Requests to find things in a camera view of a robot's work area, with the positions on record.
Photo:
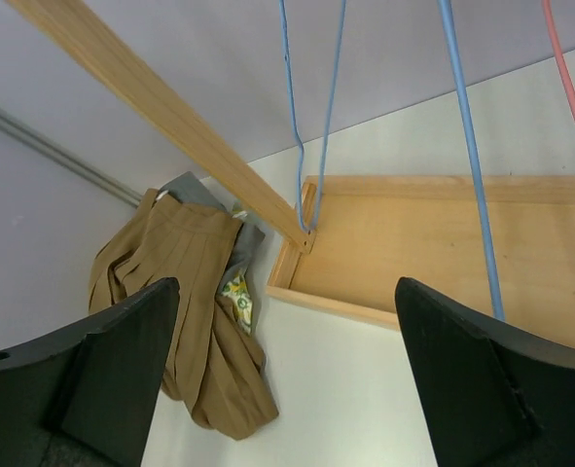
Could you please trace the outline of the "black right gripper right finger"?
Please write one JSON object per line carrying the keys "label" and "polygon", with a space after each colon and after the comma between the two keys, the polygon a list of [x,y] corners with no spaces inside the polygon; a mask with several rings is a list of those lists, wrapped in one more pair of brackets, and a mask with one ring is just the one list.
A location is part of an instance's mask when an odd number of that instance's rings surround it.
{"label": "black right gripper right finger", "polygon": [[395,306],[441,466],[575,466],[575,348],[408,277]]}

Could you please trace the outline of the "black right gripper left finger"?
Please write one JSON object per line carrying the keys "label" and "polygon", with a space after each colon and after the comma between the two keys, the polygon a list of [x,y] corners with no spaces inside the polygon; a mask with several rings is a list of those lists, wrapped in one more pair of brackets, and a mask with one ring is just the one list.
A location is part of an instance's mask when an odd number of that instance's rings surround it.
{"label": "black right gripper left finger", "polygon": [[163,278],[0,350],[0,466],[138,466],[179,305]]}

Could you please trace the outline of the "blue wire hanger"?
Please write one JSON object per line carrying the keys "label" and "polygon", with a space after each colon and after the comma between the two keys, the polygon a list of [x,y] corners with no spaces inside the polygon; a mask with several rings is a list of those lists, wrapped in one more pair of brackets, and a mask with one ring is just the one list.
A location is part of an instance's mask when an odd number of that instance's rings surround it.
{"label": "blue wire hanger", "polygon": [[299,227],[309,234],[318,225],[321,196],[315,197],[313,214],[305,215],[304,169],[307,156],[305,144],[316,138],[321,140],[317,175],[323,177],[335,117],[348,3],[330,2],[328,7],[334,15],[333,20],[331,22],[323,20],[321,30],[315,33],[299,32],[292,27],[288,13],[291,4],[288,1],[279,1],[277,6],[289,126],[297,149],[296,213]]}
{"label": "blue wire hanger", "polygon": [[486,276],[488,281],[493,316],[499,321],[504,321],[506,319],[506,316],[502,302],[500,282],[495,259],[495,250],[490,229],[487,202],[485,196],[485,186],[482,176],[479,150],[473,125],[468,92],[456,38],[451,2],[449,0],[440,0],[438,2],[438,6],[449,50],[449,62],[451,66],[453,80],[455,83],[458,107],[461,116],[463,132],[469,158],[469,165],[471,170],[471,177],[473,181],[473,187],[477,202],[481,237],[485,254]]}

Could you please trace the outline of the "brown pleated skirt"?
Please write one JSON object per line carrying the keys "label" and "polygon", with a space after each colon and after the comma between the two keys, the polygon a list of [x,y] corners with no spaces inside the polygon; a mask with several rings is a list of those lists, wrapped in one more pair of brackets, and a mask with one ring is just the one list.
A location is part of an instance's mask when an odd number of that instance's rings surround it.
{"label": "brown pleated skirt", "polygon": [[162,390],[184,402],[197,425],[237,441],[278,416],[262,375],[265,353],[218,294],[241,226],[222,210],[150,189],[97,253],[89,282],[89,312],[97,313],[161,278],[178,280]]}

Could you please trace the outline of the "lemon print skirt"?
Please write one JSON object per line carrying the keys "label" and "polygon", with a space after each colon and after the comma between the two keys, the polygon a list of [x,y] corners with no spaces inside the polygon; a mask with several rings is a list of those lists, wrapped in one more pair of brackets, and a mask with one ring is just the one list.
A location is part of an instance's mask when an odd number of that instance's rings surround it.
{"label": "lemon print skirt", "polygon": [[234,278],[222,286],[220,295],[232,301],[237,324],[244,333],[250,335],[253,326],[254,302],[247,287],[245,269],[240,269]]}

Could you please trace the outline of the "grey skirt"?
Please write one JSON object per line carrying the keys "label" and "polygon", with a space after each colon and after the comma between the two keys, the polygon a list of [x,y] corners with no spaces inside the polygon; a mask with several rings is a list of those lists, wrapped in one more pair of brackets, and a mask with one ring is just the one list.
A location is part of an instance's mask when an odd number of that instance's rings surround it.
{"label": "grey skirt", "polygon": [[[171,180],[159,191],[159,198],[170,195],[181,203],[192,203],[216,208],[229,214],[227,208],[197,179],[193,172],[188,171]],[[234,248],[223,273],[220,287],[235,279],[239,272],[245,273],[252,262],[253,256],[261,246],[266,235],[256,224],[243,219],[234,242]]]}

